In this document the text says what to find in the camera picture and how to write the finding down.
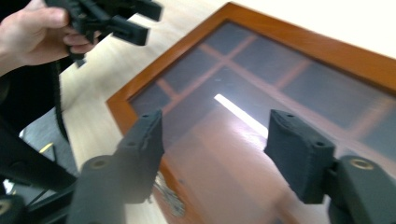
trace hand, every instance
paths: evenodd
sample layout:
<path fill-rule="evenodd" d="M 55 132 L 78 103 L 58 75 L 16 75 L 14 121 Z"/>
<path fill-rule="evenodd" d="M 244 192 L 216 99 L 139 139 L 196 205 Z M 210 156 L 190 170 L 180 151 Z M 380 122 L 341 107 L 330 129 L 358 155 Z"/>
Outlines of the hand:
<path fill-rule="evenodd" d="M 66 45 L 72 46 L 71 51 L 74 53 L 90 51 L 93 45 L 67 26 L 68 23 L 69 18 L 64 9 L 46 7 L 43 0 L 32 0 L 24 9 L 2 21 L 0 59 L 6 57 L 4 62 L 12 59 L 14 67 L 19 67 L 61 59 L 67 56 Z"/>

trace wooden frame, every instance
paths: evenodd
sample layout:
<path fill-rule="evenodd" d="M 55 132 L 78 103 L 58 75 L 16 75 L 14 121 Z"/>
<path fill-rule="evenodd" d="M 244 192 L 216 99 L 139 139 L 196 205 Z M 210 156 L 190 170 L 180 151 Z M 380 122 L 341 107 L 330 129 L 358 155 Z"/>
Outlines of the wooden frame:
<path fill-rule="evenodd" d="M 396 92 L 396 81 L 394 81 L 396 62 L 394 60 L 229 3 L 182 38 L 107 100 L 107 105 L 122 133 L 126 133 L 137 119 L 137 115 L 131 108 L 129 100 L 226 21 L 232 21 L 264 35 L 383 91 L 392 94 Z M 367 128 L 367 125 L 369 126 L 370 124 L 361 125 L 361 129 Z M 332 129 L 336 133 L 341 132 L 336 127 Z M 346 146 L 356 146 L 356 143 L 347 142 Z M 396 166 L 392 161 L 383 159 L 382 163 L 392 173 L 396 174 Z M 169 182 L 171 189 L 174 189 L 181 198 L 188 198 L 186 192 L 177 184 L 177 180 L 172 171 L 170 171 L 166 160 L 163 160 L 161 170 L 165 179 Z M 172 223 L 202 222 L 200 215 L 193 209 L 187 210 L 186 216 L 182 219 L 172 216 L 167 216 L 167 218 L 168 220 L 172 220 Z"/>

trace glass panel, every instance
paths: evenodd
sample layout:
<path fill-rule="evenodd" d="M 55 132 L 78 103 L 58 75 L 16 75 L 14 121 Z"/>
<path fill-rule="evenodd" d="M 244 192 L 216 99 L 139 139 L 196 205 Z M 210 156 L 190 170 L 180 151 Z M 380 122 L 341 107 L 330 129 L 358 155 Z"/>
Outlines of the glass panel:
<path fill-rule="evenodd" d="M 230 22 L 130 99 L 139 115 L 163 110 L 165 158 L 205 222 L 237 224 L 329 223 L 327 206 L 298 202 L 262 152 L 271 109 L 324 132 L 337 156 L 394 169 L 395 102 Z"/>

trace dark fabric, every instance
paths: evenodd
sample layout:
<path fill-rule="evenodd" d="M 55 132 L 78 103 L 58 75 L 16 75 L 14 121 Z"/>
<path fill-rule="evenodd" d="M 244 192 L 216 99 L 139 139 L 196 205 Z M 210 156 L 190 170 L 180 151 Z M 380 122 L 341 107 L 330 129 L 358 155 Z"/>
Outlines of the dark fabric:
<path fill-rule="evenodd" d="M 0 20 L 24 8 L 28 0 L 2 1 L 0 6 Z M 61 60 L 61 71 L 72 62 Z M 51 63 L 39 66 L 24 66 L 0 77 L 2 83 L 0 102 L 0 116 L 20 132 L 34 120 L 40 118 L 55 106 L 55 91 L 53 76 L 58 72 Z"/>

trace light wooden table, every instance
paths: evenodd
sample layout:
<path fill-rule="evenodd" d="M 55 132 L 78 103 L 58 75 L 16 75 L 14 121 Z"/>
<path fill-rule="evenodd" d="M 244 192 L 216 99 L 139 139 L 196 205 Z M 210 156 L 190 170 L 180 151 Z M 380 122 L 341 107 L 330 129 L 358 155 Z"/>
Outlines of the light wooden table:
<path fill-rule="evenodd" d="M 99 155 L 110 155 L 121 133 L 106 100 L 225 0 L 158 0 L 162 21 L 139 16 L 132 21 L 150 28 L 148 44 L 137 47 L 108 37 L 87 55 L 87 63 L 62 73 L 64 122 L 78 167 Z M 396 21 L 392 0 L 237 0 L 269 16 L 396 59 Z M 165 223 L 157 204 L 126 205 L 130 223 Z"/>

